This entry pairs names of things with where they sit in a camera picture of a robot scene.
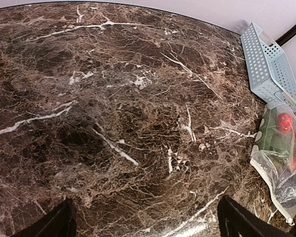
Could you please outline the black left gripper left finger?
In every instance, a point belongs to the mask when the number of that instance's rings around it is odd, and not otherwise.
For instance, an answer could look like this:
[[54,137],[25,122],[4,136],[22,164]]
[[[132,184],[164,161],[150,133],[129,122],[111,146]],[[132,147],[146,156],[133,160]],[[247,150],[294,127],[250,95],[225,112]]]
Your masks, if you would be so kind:
[[41,219],[12,235],[13,237],[75,237],[76,208],[66,198]]

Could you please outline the clear zip top bag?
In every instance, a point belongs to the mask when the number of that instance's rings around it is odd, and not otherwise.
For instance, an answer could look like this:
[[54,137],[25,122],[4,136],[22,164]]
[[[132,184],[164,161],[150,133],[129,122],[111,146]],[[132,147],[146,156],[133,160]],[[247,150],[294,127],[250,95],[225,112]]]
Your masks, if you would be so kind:
[[283,102],[270,102],[265,108],[277,109],[277,116],[288,113],[293,118],[291,150],[288,154],[259,150],[254,143],[250,164],[256,169],[270,190],[275,207],[291,224],[296,215],[296,115]]

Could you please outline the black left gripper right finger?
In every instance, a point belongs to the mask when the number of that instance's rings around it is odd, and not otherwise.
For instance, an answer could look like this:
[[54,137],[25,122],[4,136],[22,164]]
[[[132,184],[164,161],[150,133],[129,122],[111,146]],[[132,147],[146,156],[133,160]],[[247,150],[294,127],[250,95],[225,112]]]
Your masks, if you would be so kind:
[[219,230],[222,237],[290,237],[291,235],[259,219],[231,197],[218,203]]

